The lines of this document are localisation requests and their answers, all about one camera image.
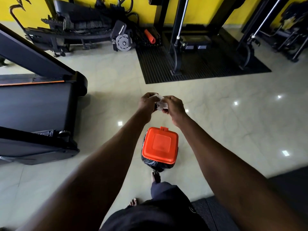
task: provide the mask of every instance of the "orange stripe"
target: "orange stripe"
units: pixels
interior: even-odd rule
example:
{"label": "orange stripe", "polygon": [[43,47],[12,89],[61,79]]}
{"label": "orange stripe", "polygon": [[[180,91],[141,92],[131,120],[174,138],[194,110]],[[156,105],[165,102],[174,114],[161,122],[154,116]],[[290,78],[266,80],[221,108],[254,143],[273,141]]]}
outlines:
{"label": "orange stripe", "polygon": [[49,81],[49,82],[23,82],[23,83],[9,83],[9,84],[0,84],[0,86],[14,86],[14,85],[26,85],[26,84],[53,83],[53,82],[65,82],[65,81],[64,81],[64,80],[59,80],[59,81]]}

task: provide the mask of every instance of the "bare foot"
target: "bare foot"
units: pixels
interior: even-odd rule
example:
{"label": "bare foot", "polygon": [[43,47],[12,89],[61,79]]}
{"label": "bare foot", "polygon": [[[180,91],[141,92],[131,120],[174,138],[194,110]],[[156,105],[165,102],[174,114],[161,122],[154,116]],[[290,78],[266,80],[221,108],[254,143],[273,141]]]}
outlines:
{"label": "bare foot", "polygon": [[159,175],[159,172],[156,171],[156,170],[153,170],[153,171],[151,172],[151,174],[152,174],[152,183],[153,183],[153,182],[160,183],[160,175]]}
{"label": "bare foot", "polygon": [[138,201],[136,198],[132,199],[131,202],[129,203],[130,206],[137,206],[138,205]]}

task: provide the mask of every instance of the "hand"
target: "hand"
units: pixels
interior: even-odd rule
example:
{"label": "hand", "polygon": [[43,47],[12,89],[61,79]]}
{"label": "hand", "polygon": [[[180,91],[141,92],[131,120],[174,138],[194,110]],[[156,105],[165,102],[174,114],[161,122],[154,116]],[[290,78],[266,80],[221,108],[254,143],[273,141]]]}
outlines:
{"label": "hand", "polygon": [[152,97],[155,94],[158,93],[148,92],[139,101],[137,113],[141,113],[147,123],[151,120],[152,113],[156,111],[155,102],[160,101],[158,97]]}
{"label": "hand", "polygon": [[168,109],[163,109],[162,112],[170,114],[173,124],[179,127],[179,122],[182,121],[184,117],[188,117],[182,100],[176,98],[175,96],[169,95],[164,96],[162,101],[168,104]]}

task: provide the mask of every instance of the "orange lid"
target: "orange lid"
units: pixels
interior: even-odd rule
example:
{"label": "orange lid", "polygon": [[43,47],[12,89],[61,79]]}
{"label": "orange lid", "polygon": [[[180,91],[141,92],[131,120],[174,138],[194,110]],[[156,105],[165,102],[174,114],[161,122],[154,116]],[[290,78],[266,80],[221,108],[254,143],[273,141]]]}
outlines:
{"label": "orange lid", "polygon": [[161,163],[174,164],[177,157],[179,136],[167,127],[150,127],[145,136],[142,155]]}

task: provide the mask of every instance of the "black garbage bag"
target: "black garbage bag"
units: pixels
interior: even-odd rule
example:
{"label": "black garbage bag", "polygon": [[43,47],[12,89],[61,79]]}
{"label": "black garbage bag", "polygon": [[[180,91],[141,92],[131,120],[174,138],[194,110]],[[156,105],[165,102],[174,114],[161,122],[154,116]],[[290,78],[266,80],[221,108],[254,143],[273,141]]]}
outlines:
{"label": "black garbage bag", "polygon": [[174,166],[174,164],[166,164],[166,163],[161,163],[161,162],[158,162],[156,160],[152,160],[152,159],[148,159],[148,158],[145,158],[143,155],[142,155],[142,149],[143,149],[143,144],[144,144],[144,140],[145,140],[145,136],[143,138],[143,143],[142,143],[142,148],[141,148],[141,159],[142,161],[147,164],[148,166],[150,166],[152,169],[154,170],[157,170],[158,172],[162,172],[164,171],[165,168],[172,168]]}

